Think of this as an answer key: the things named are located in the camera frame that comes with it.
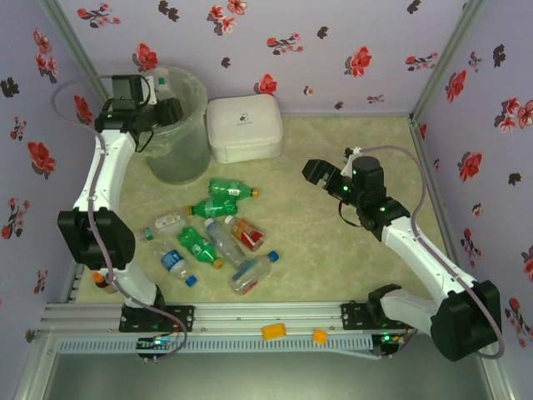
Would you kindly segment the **white green label bottle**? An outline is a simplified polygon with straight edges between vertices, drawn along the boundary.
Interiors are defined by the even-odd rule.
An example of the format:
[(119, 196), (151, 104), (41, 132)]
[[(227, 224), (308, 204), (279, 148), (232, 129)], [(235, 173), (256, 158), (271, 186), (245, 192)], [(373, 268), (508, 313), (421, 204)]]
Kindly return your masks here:
[(158, 67), (153, 73), (155, 83), (155, 93), (158, 101), (175, 98), (175, 93), (172, 90), (170, 73), (164, 67)]

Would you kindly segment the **green plastic bottle orange cap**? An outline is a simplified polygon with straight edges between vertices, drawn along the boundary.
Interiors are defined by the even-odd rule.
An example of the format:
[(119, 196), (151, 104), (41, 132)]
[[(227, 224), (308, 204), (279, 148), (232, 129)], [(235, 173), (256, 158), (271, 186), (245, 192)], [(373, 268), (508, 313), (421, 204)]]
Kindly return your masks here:
[(230, 198), (208, 198), (185, 208), (187, 215), (218, 218), (238, 213), (237, 202)]
[(208, 242), (194, 227), (186, 226), (177, 234), (178, 242), (198, 261), (210, 264), (215, 269), (223, 265), (212, 243)]
[(209, 181), (208, 194), (212, 198), (242, 200), (244, 198), (257, 198), (259, 189), (249, 187), (239, 180), (215, 177)]

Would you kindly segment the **red orange label bottle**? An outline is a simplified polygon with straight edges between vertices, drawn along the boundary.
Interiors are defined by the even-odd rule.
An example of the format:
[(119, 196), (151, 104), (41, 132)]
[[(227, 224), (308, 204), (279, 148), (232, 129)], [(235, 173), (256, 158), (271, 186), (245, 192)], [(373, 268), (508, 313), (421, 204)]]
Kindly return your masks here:
[(255, 252), (264, 242), (265, 234), (245, 218), (227, 216), (224, 223), (231, 235), (251, 252)]

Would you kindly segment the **clear bottle green cap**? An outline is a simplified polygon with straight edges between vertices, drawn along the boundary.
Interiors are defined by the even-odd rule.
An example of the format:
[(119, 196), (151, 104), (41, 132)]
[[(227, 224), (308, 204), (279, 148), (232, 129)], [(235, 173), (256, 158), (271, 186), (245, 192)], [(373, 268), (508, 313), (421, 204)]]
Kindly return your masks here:
[(141, 239), (151, 241), (179, 233), (187, 225), (187, 215), (183, 212), (170, 212), (156, 218), (140, 231)]

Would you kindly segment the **clear bottle white cap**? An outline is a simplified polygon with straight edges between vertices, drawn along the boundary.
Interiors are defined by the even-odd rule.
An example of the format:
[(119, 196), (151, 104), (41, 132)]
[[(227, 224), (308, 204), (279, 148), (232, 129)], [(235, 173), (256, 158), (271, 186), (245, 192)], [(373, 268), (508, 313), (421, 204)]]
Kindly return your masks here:
[(204, 221), (204, 226), (209, 240), (216, 249), (235, 269), (240, 269), (247, 262), (247, 256), (224, 225), (213, 218), (208, 218)]

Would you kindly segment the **clear bottle blue cap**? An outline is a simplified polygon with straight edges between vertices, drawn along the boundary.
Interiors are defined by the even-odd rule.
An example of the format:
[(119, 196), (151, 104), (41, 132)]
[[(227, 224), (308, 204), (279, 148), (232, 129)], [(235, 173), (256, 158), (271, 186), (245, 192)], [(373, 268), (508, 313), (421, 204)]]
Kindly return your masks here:
[(266, 255), (257, 256), (245, 262), (230, 280), (232, 291), (239, 295), (247, 294), (260, 281), (271, 274), (272, 265), (279, 258), (278, 252), (270, 251)]

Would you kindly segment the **grey translucent plastic bin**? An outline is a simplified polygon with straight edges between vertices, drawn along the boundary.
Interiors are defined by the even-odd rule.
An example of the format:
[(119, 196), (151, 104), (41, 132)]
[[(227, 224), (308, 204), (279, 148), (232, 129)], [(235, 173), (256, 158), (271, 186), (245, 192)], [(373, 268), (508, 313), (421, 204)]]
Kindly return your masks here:
[(144, 157), (151, 172), (160, 181), (184, 184), (199, 178), (207, 170), (210, 150), (207, 141), (206, 151), (198, 157), (176, 157), (174, 154), (158, 158)]

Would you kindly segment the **white square case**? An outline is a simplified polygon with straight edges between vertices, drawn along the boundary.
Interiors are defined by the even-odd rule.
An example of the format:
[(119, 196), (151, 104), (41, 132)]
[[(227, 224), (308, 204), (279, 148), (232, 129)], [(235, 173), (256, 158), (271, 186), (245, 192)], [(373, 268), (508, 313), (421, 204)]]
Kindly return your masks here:
[(240, 163), (279, 156), (284, 148), (281, 113), (268, 94), (211, 100), (207, 136), (218, 163)]

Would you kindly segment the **large yellow block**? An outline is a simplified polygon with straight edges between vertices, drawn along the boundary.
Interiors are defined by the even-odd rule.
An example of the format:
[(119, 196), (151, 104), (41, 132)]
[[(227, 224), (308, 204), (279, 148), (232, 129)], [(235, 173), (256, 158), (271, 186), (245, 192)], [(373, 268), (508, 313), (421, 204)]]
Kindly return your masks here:
[(286, 337), (286, 326), (284, 323), (276, 323), (262, 327), (262, 339), (264, 341), (277, 340)]

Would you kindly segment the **right controller circuit board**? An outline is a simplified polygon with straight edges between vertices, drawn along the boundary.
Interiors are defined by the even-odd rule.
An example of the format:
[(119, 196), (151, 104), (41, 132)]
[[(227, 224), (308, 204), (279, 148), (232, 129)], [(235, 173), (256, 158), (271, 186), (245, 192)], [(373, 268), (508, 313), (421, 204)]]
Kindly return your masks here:
[(406, 344), (407, 335), (384, 333), (371, 336), (373, 349), (371, 354), (380, 359), (392, 359)]

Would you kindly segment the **controller circuit board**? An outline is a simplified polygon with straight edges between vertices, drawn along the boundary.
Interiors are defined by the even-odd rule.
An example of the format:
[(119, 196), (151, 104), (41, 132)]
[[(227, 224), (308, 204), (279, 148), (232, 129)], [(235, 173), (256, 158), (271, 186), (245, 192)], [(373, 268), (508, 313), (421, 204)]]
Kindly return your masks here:
[(380, 359), (392, 359), (406, 344), (407, 335), (384, 333), (371, 336), (373, 349), (371, 354)]
[(140, 337), (135, 346), (138, 357), (145, 363), (157, 363), (171, 353), (176, 346), (176, 338), (167, 335)]

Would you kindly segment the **grey metal panel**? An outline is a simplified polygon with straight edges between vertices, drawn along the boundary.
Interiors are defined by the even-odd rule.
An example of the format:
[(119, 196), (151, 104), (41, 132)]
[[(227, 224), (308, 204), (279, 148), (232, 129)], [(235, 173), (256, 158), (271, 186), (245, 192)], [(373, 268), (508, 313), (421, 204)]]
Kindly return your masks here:
[(494, 400), (477, 362), (414, 352), (390, 361), (335, 353), (61, 355), (45, 400)]

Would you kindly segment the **left controller circuit board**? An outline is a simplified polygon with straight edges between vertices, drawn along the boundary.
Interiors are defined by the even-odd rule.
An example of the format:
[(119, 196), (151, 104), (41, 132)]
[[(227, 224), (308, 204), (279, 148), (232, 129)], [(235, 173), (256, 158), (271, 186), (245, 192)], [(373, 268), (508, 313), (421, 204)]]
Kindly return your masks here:
[(176, 346), (176, 338), (167, 335), (140, 337), (135, 346), (138, 357), (145, 363), (157, 363), (171, 353)]

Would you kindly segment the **aluminium side rail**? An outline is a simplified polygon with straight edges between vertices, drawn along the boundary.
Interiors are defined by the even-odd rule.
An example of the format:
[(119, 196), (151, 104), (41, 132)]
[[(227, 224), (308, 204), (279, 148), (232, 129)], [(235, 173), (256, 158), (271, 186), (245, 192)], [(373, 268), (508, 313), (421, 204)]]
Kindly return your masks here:
[(62, 303), (75, 303), (78, 298), (82, 279), (87, 266), (73, 261), (67, 270), (67, 278), (62, 290)]
[[(449, 291), (461, 293), (471, 285), (473, 278), (459, 268), (460, 259), (455, 245), (454, 234), (449, 226), (449, 219), (441, 198), (440, 189), (436, 184), (436, 178), (424, 149), (417, 122), (410, 120), (409, 128), (416, 156), (418, 157), (417, 167), (422, 178), (421, 199), (411, 213), (411, 230), (416, 236), (415, 245), (420, 245), (421, 249), (416, 250), (411, 247), (413, 253), (402, 254), (401, 257), (405, 259), (410, 269), (431, 292), (432, 297), (435, 297), (439, 291), (438, 285), (442, 286), (441, 291), (443, 293), (448, 293)], [(435, 214), (436, 226), (440, 229), (443, 248), (437, 247), (419, 228), (418, 214), (427, 202), (431, 203)]]

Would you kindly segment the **aluminium frame post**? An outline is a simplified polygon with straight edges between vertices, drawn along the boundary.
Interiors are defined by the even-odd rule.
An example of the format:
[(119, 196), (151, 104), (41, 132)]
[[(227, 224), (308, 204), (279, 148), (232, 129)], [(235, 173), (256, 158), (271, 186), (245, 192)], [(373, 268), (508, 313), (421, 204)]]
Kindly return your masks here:
[(410, 120), (413, 123), (420, 120), (422, 114), (431, 104), (433, 97), (438, 92), (438, 87), (446, 77), (448, 68), (454, 61), (456, 54), (461, 49), (462, 43), (466, 40), (469, 31), (472, 29), (476, 19), (479, 17), (482, 9), (487, 3), (488, 0), (468, 0), (466, 2), (466, 5), (461, 13), (461, 18), (451, 34), (445, 49), (440, 55), (434, 72), (431, 74), (431, 77), (424, 86), (416, 105), (410, 113)]
[(76, 34), (72, 23), (64, 11), (62, 0), (33, 0), (44, 13), (46, 20), (55, 30), (62, 42), (64, 50), (69, 54), (70, 62), (77, 69), (78, 81), (59, 81), (59, 70), (57, 59), (53, 56), (54, 46), (50, 42), (50, 37), (39, 27), (35, 27), (32, 32), (32, 40), (37, 46), (35, 57), (37, 70), (42, 77), (46, 77), (53, 89), (64, 89), (71, 85), (88, 85), (92, 93), (103, 100), (108, 95), (108, 90), (103, 83), (104, 78), (98, 77), (98, 70), (94, 62), (90, 59), (87, 50), (82, 45), (80, 37)]

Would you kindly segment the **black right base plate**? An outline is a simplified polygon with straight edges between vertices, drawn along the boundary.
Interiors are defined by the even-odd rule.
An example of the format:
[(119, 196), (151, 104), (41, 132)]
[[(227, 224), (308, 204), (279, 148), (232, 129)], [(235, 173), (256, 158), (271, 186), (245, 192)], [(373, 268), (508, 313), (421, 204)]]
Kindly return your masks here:
[(411, 326), (385, 316), (380, 306), (369, 302), (350, 301), (340, 306), (344, 330), (400, 330)]

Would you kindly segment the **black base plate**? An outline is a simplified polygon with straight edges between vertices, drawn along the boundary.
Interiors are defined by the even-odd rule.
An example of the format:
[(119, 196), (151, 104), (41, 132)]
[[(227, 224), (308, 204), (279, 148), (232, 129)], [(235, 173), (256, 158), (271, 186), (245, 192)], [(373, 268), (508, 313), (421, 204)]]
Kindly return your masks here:
[[(166, 305), (165, 313), (179, 319), (189, 333), (192, 330), (194, 307), (191, 305)], [(120, 333), (170, 333), (178, 329), (178, 324), (171, 318), (144, 307), (122, 306), (118, 330)]]
[(400, 330), (411, 326), (385, 316), (380, 306), (369, 302), (350, 301), (340, 306), (344, 330)]

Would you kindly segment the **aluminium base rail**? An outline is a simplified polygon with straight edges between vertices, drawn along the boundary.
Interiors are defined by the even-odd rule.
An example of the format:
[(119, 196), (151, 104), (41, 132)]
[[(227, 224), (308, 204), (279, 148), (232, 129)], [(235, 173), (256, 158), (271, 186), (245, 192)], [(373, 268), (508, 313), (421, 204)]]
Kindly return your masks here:
[[(290, 335), (310, 334), (314, 329), (332, 333), (400, 333), (400, 330), (344, 330), (343, 302), (220, 302), (196, 304), (190, 333), (196, 335), (258, 335), (262, 327), (284, 323)], [(56, 332), (119, 333), (120, 304), (66, 303), (45, 307), (37, 329)]]

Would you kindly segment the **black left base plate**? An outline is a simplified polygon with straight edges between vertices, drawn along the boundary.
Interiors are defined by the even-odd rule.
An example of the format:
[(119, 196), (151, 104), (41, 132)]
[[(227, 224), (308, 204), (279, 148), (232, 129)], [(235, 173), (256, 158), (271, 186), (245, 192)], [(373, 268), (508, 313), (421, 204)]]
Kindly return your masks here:
[[(194, 307), (191, 305), (166, 305), (165, 313), (179, 319), (189, 333), (192, 330)], [(118, 330), (120, 333), (170, 333), (178, 329), (178, 324), (171, 318), (144, 307), (122, 306)]]

